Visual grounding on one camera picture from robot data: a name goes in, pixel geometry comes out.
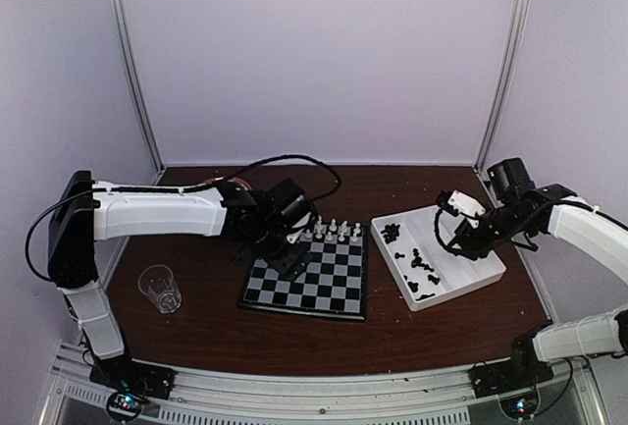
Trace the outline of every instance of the table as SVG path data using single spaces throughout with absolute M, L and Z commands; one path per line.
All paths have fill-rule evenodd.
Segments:
M 362 221 L 434 203 L 442 189 L 460 189 L 483 202 L 477 176 L 463 167 L 337 167 L 342 189 L 317 205 L 326 220 Z M 169 168 L 162 185 L 191 185 L 229 168 Z M 267 188 L 294 178 L 308 194 L 332 182 L 312 166 L 264 167 L 245 178 Z M 362 375 L 421 371 L 509 356 L 520 334 L 547 322 L 518 254 L 503 246 L 507 267 L 491 286 L 420 312 L 410 312 L 376 245 L 369 249 L 366 322 L 240 309 L 246 266 L 220 238 L 132 238 L 108 289 L 112 308 L 137 359 L 180 367 L 262 375 Z M 160 314 L 138 291 L 152 264 L 175 272 L 182 307 Z

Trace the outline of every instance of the chessboard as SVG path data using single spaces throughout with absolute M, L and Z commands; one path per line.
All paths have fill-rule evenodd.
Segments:
M 338 226 L 334 220 L 330 224 L 319 220 L 314 233 L 302 233 L 297 242 L 311 256 L 306 270 L 292 282 L 283 281 L 264 260 L 254 260 L 238 305 L 365 320 L 367 241 L 368 228 L 359 223 L 350 227 L 348 224 Z

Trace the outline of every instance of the white tray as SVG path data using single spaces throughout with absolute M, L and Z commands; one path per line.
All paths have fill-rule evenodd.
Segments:
M 437 210 L 437 206 L 430 206 L 377 217 L 371 221 L 373 239 L 412 311 L 440 304 L 495 283 L 506 271 L 506 267 L 494 252 L 486 258 L 471 261 L 444 251 L 434 235 L 434 218 Z M 461 221 L 462 217 L 452 217 L 443 213 L 440 228 L 441 237 L 445 242 L 453 237 L 454 230 Z M 399 224 L 400 227 L 399 237 L 386 244 L 382 231 L 388 224 Z M 434 273 L 425 271 L 422 267 L 411 268 L 413 248 L 418 248 L 423 262 L 430 265 L 435 270 Z M 395 253 L 403 253 L 405 257 L 395 259 Z M 428 281 L 430 274 L 440 278 L 441 281 L 437 285 Z M 408 282 L 418 283 L 419 291 L 412 292 Z M 422 294 L 431 293 L 434 294 L 433 297 L 419 300 Z

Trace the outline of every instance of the transparent drinking glass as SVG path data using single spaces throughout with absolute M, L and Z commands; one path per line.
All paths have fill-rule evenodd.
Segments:
M 162 314 L 172 314 L 181 306 L 181 292 L 172 270 L 166 265 L 146 268 L 139 275 L 137 287 Z

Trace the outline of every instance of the white wall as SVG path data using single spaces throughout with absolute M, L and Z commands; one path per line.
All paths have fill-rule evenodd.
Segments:
M 0 0 L 0 423 L 31 423 L 58 342 L 76 327 L 24 262 L 30 222 L 77 169 L 149 183 L 109 0 Z M 45 225 L 33 259 L 45 272 Z M 100 250 L 105 266 L 113 245 Z
M 537 185 L 562 183 L 628 221 L 628 0 L 532 0 L 489 163 L 521 156 Z M 532 256 L 562 321 L 628 301 L 628 288 L 558 240 Z M 628 416 L 628 361 L 596 362 L 613 423 Z
M 467 163 L 512 0 L 125 0 L 167 163 Z

